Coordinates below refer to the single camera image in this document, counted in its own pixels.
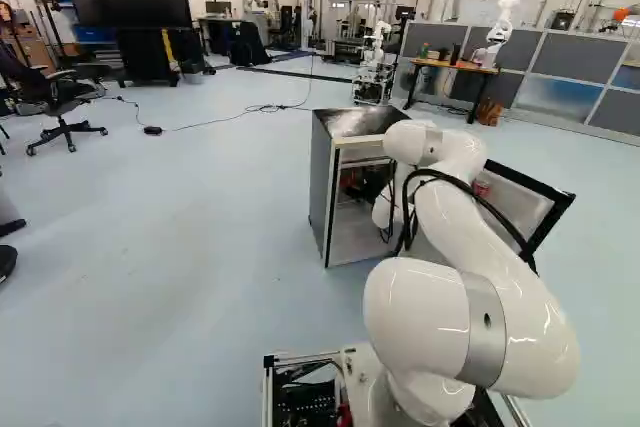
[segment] red component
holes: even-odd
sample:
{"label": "red component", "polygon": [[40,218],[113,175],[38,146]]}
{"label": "red component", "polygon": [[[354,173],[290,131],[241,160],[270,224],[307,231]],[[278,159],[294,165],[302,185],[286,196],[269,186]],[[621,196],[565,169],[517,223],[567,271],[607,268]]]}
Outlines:
{"label": "red component", "polygon": [[342,403],[338,407],[338,427],[353,427],[353,417],[347,403]]}
{"label": "red component", "polygon": [[618,9],[613,13],[613,20],[617,20],[618,22],[622,22],[627,16],[631,13],[630,9]]}

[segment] desk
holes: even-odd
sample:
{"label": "desk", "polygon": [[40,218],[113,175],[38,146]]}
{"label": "desk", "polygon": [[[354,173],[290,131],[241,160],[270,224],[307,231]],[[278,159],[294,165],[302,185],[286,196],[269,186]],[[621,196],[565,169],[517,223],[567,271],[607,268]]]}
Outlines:
{"label": "desk", "polygon": [[404,104],[403,110],[407,110],[411,108],[411,103],[413,102],[413,92],[416,89],[416,84],[418,83],[418,75],[420,74],[420,70],[422,67],[442,67],[446,69],[456,69],[462,70],[465,72],[477,72],[482,74],[482,85],[480,86],[480,91],[476,97],[476,101],[473,103],[473,107],[467,116],[467,124],[473,124],[473,121],[476,118],[476,112],[482,101],[482,97],[487,88],[487,84],[489,83],[489,79],[493,75],[498,75],[500,73],[500,69],[490,68],[485,69],[480,67],[473,62],[468,62],[466,60],[459,60],[455,65],[449,64],[448,60],[433,60],[433,59],[411,59],[411,63],[415,66],[413,77],[411,78],[411,88],[409,89],[409,97],[407,98],[407,103]]}

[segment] office chair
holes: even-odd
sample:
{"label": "office chair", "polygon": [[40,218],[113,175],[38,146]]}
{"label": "office chair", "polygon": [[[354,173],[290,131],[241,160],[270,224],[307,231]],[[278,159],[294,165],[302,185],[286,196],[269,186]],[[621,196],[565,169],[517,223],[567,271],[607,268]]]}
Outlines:
{"label": "office chair", "polygon": [[[9,28],[15,29],[13,23],[13,11],[5,2],[0,2],[0,16]],[[0,73],[3,77],[17,82],[20,87],[12,92],[16,101],[25,103],[42,103],[43,113],[50,117],[57,117],[59,127],[44,129],[40,134],[40,140],[27,146],[27,155],[36,155],[36,147],[47,144],[61,135],[67,140],[69,152],[75,152],[76,146],[71,139],[71,132],[100,132],[107,135],[109,132],[104,127],[91,127],[89,121],[76,124],[67,124],[62,118],[63,114],[71,112],[81,104],[87,104],[91,99],[104,95],[104,88],[98,85],[78,82],[78,69],[93,69],[89,75],[94,81],[108,74],[111,70],[104,64],[80,64],[78,69],[68,69],[54,72],[45,76],[42,74],[43,66],[28,67],[15,56],[13,51],[4,42],[0,42]]]}

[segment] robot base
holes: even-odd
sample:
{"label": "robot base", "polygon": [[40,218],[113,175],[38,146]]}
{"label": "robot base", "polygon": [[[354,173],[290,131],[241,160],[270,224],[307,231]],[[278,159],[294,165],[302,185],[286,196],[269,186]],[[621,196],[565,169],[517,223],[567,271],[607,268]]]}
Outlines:
{"label": "robot base", "polygon": [[[426,388],[431,405],[439,407],[423,424],[407,415],[395,401],[389,375],[369,344],[345,347],[341,360],[349,407],[357,427],[446,427],[450,424],[442,414],[455,412],[450,418],[455,420],[467,410],[473,396],[473,389],[466,384],[438,375],[422,377],[421,390]],[[456,389],[458,384],[467,388]]]}

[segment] black cable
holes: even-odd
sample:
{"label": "black cable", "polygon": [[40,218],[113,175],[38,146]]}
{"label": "black cable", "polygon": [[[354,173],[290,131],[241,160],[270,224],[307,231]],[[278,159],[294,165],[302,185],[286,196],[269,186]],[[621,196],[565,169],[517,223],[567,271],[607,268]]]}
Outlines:
{"label": "black cable", "polygon": [[[302,106],[304,104],[307,103],[307,101],[309,100],[309,97],[311,95],[311,85],[313,82],[313,59],[315,57],[315,54],[313,54],[311,56],[311,68],[309,69],[309,83],[308,83],[308,87],[307,87],[307,95],[305,96],[304,100],[302,100],[301,102],[298,102],[297,104],[293,104],[293,105],[285,105],[285,104],[258,104],[258,105],[250,105],[249,107],[245,107],[244,110],[242,112],[240,112],[237,115],[233,115],[231,117],[223,117],[221,119],[213,119],[213,120],[208,120],[205,122],[198,122],[196,124],[189,124],[189,125],[183,125],[182,127],[178,127],[175,129],[162,129],[165,132],[179,132],[181,130],[186,130],[186,129],[191,129],[194,127],[201,127],[203,125],[209,125],[209,124],[216,124],[219,122],[228,122],[230,120],[235,120],[238,119],[244,115],[247,114],[253,114],[253,113],[262,113],[262,114],[273,114],[276,112],[280,112],[282,110],[289,110],[289,109],[293,109],[293,110],[306,110],[306,111],[311,111],[313,109],[307,109],[307,108],[303,108]],[[124,99],[121,95],[118,95],[116,97],[100,97],[101,99],[109,99],[109,100],[118,100],[120,102],[123,102],[125,104],[132,104],[135,109],[136,109],[136,122],[138,123],[138,125],[142,126],[142,127],[151,127],[148,124],[145,124],[144,122],[142,122],[140,120],[140,105],[137,102],[134,102],[132,100],[126,100]]]}
{"label": "black cable", "polygon": [[516,241],[516,243],[520,247],[521,249],[520,258],[522,258],[522,260],[524,260],[525,262],[527,262],[527,264],[529,264],[529,267],[531,268],[531,270],[533,270],[534,273],[536,274],[538,273],[536,269],[535,259],[533,258],[533,253],[530,251],[527,241],[524,239],[522,234],[520,234],[518,229],[516,229],[515,226],[499,210],[497,210],[493,205],[487,202],[484,198],[476,194],[471,188],[471,186],[469,186],[469,184],[467,184],[466,182],[463,182],[462,180],[458,179],[457,177],[453,177],[452,175],[445,174],[444,172],[440,172],[439,170],[433,170],[433,169],[417,169],[411,172],[405,179],[404,183],[402,184],[403,226],[402,226],[402,232],[400,234],[400,239],[398,241],[398,245],[396,246],[395,255],[398,255],[400,253],[400,250],[402,249],[403,244],[405,245],[406,250],[409,250],[411,248],[411,243],[413,242],[413,238],[410,236],[409,231],[410,230],[413,231],[412,232],[413,236],[415,236],[415,232],[417,232],[416,226],[414,226],[413,228],[411,227],[412,219],[409,216],[409,196],[408,196],[407,190],[409,187],[409,182],[415,177],[418,177],[421,175],[430,176],[432,178],[427,181],[424,181],[424,183],[421,182],[421,184],[416,188],[416,190],[413,191],[412,195],[415,196],[418,189],[420,189],[427,183],[434,182],[436,180],[444,180],[445,182],[448,182],[458,187],[460,190],[462,190],[463,192],[467,193],[472,198],[474,198],[480,205],[482,205],[485,209],[487,209],[487,211],[489,211],[489,213],[491,213],[491,215],[493,215],[496,218],[496,220],[500,222],[500,224],[502,224],[502,226],[507,230],[509,235],[513,237],[513,239]]}

